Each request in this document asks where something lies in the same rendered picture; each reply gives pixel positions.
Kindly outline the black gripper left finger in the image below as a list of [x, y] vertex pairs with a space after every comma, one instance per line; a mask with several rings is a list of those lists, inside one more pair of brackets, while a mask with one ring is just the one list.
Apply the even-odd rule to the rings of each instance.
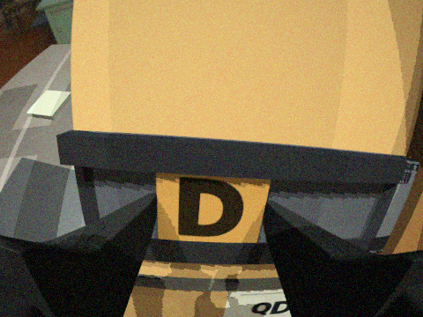
[[47, 242], [0, 235], [0, 291], [43, 317], [123, 317], [156, 217], [149, 193]]

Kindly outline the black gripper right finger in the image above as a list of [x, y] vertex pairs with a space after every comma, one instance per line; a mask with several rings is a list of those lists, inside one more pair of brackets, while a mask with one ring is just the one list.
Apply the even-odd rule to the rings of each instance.
[[423, 283], [423, 249], [370, 253], [274, 201], [262, 222], [292, 317], [381, 317]]

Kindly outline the tan tile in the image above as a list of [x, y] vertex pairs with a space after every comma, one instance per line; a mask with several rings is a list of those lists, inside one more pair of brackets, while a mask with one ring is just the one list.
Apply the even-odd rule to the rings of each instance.
[[156, 173], [158, 239], [257, 243], [271, 180]]

